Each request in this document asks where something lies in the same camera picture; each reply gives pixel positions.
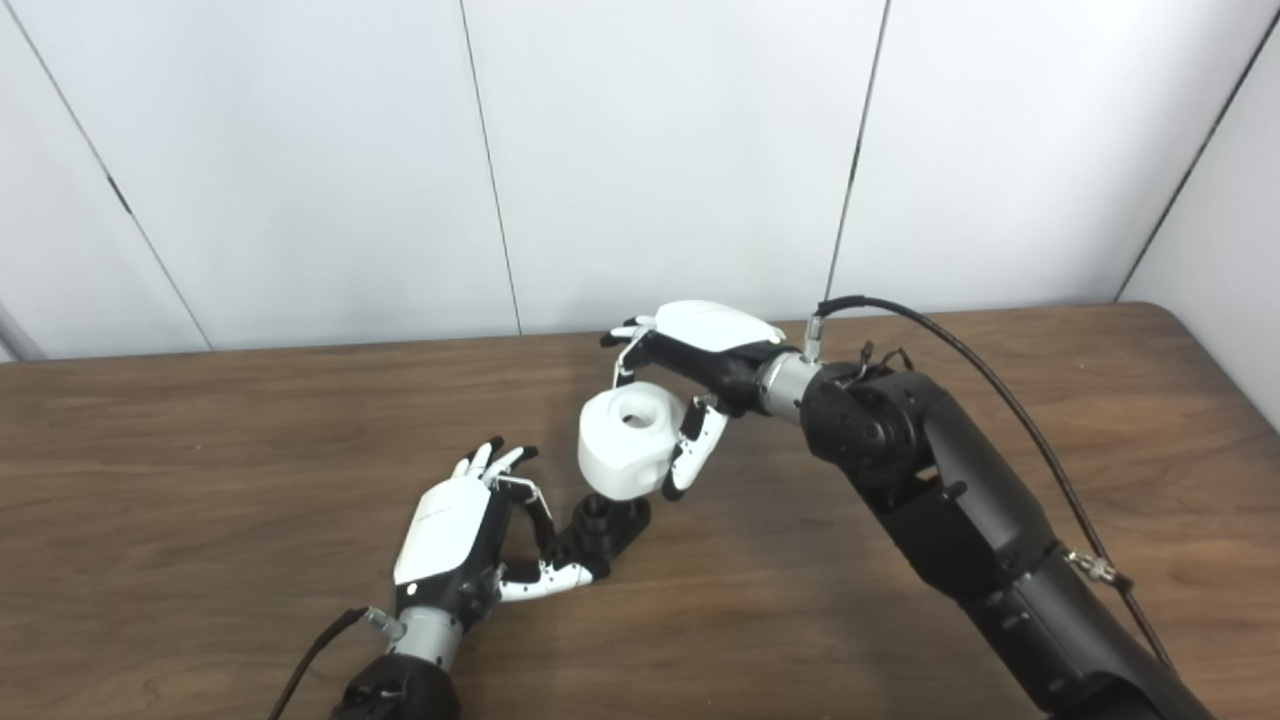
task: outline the white backdrop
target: white backdrop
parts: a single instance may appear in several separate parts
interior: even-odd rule
[[[603,328],[689,296],[801,316],[883,10],[5,4],[35,46],[0,13],[24,357]],[[1277,4],[897,0],[835,290],[1110,301]]]
[[[0,324],[24,357],[209,347],[3,9]]]
[[[1280,428],[1280,37],[1266,49],[1123,300],[1171,310]]]

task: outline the wood grain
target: wood grain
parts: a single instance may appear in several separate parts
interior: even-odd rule
[[[1056,445],[1188,683],[1221,717],[1272,717],[1276,434],[1157,307],[942,319]],[[891,318],[827,336],[828,357],[906,346],[1079,542],[959,357]],[[390,602],[417,496],[477,442],[540,446],[526,468],[572,507],[577,413],[611,363],[575,334],[0,368],[0,717],[264,716],[342,609]],[[326,717],[379,651],[343,635],[287,715]],[[474,719],[1037,716],[838,473],[763,418],[731,425],[684,501],[657,500],[614,577],[499,607],[456,680]]]

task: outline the cable connector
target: cable connector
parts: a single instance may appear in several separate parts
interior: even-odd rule
[[[810,365],[818,361],[818,354],[822,351],[822,324],[824,322],[826,318],[814,314],[809,316],[809,324],[804,328],[804,352],[800,354],[800,359]]]
[[[370,607],[369,610],[366,610],[365,614],[361,616],[361,619],[372,625],[374,629],[378,630],[379,633],[390,638],[392,642],[403,638],[404,633],[408,632],[408,628],[404,626],[404,623],[401,623],[399,620],[392,618],[390,615],[376,607]]]
[[[1120,592],[1129,592],[1133,588],[1133,579],[1116,570],[1116,566],[1106,557],[1094,557],[1074,550],[1066,550],[1062,555],[1089,582],[1101,583]]]

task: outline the black wire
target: black wire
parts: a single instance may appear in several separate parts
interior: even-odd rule
[[[838,313],[841,310],[851,310],[855,307],[879,307],[881,310],[888,310],[890,313],[901,315],[914,322],[915,324],[923,327],[924,329],[929,331],[931,333],[937,336],[942,342],[947,343],[956,352],[963,355],[964,359],[968,360],[969,364],[973,365],[974,369],[977,369],[978,373],[982,374],[982,377],[986,378],[988,383],[991,383],[991,387],[996,389],[996,393],[1000,395],[1001,400],[1004,400],[1005,404],[1009,405],[1009,409],[1014,411],[1014,415],[1018,416],[1018,421],[1021,423],[1023,428],[1027,430],[1027,434],[1032,437],[1032,441],[1039,450],[1039,454],[1044,459],[1044,462],[1048,464],[1050,471],[1053,473],[1053,479],[1057,480],[1057,487],[1062,491],[1062,496],[1066,497],[1066,503],[1071,507],[1071,515],[1075,515],[1075,521],[1080,525],[1080,530],[1084,532],[1084,538],[1088,541],[1089,547],[1093,550],[1093,555],[1097,556],[1098,559],[1107,560],[1110,562],[1107,557],[1107,551],[1102,546],[1102,538],[1098,536],[1098,532],[1093,528],[1093,523],[1089,520],[1089,515],[1084,510],[1084,503],[1080,501],[1080,496],[1076,495],[1075,486],[1073,486],[1071,479],[1068,478],[1066,470],[1062,468],[1062,464],[1057,459],[1057,454],[1053,452],[1053,448],[1050,446],[1048,441],[1044,438],[1044,434],[1041,432],[1041,429],[1036,425],[1036,421],[1032,420],[1032,416],[1027,414],[1027,410],[1023,407],[1023,404],[1019,402],[1016,397],[1014,397],[1014,393],[1012,391],[1009,389],[1009,386],[1006,386],[1004,380],[1001,380],[1000,377],[996,375],[996,372],[992,370],[991,366],[988,366],[982,360],[982,357],[979,357],[978,354],[974,352],[968,345],[961,342],[960,338],[947,332],[946,328],[937,324],[927,315],[916,313],[915,310],[911,310],[905,305],[899,305],[897,302],[892,302],[890,300],[881,300],[878,297],[867,297],[865,295],[847,295],[845,297],[835,297],[832,300],[824,300],[819,302],[818,310],[814,314],[818,315],[819,318],[827,318],[832,313]],[[1120,585],[1117,585],[1116,592],[1120,593],[1120,598],[1124,600],[1125,607],[1128,607],[1129,614],[1133,615],[1134,623],[1138,624],[1138,629],[1142,630],[1143,637],[1147,638],[1147,643],[1151,646],[1151,651],[1156,655],[1157,659],[1160,659],[1162,664],[1165,664],[1169,667],[1172,667],[1174,661],[1169,656],[1169,652],[1165,651],[1164,643],[1160,642],[1160,635],[1156,634],[1156,628],[1152,626],[1151,620],[1147,619],[1147,614],[1142,611],[1142,606],[1138,605],[1138,600],[1133,596],[1132,580],[1124,582]]]
[[[289,676],[289,682],[284,684],[284,689],[280,691],[279,700],[275,701],[275,707],[271,708],[271,714],[266,716],[266,720],[280,720],[280,714],[284,712],[284,706],[289,703],[289,698],[293,697],[293,691],[298,689],[298,683],[302,682],[302,676],[306,675],[307,667],[311,666],[311,661],[320,655],[320,651],[329,644],[333,638],[338,637],[343,630],[355,625],[360,619],[369,611],[367,607],[351,607],[346,612],[338,616],[323,633],[316,635],[316,641],[311,643],[311,648],[307,650],[302,660],[298,661],[298,666],[293,669],[293,675]]]

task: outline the black fingertip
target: black fingertip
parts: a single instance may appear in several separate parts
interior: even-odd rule
[[[676,487],[676,480],[667,473],[667,477],[662,480],[662,496],[667,498],[668,502],[676,502],[681,497],[685,497],[685,491]]]
[[[493,460],[493,456],[498,454],[498,448],[502,447],[503,442],[504,441],[502,439],[502,436],[493,436],[492,438],[489,438],[489,439],[484,441],[483,443],[480,443],[480,447],[484,447],[484,446],[488,445],[489,446],[489,459]],[[477,447],[477,448],[472,450],[471,452],[463,455],[462,459],[466,460],[467,462],[475,461],[476,452],[480,452],[480,447]]]
[[[525,460],[532,460],[534,457],[538,457],[538,448],[536,447],[534,447],[531,445],[526,445],[522,450],[524,450],[524,452],[520,454],[520,457],[517,457],[511,464],[511,466],[507,468],[507,473],[516,471],[516,468],[524,465]]]

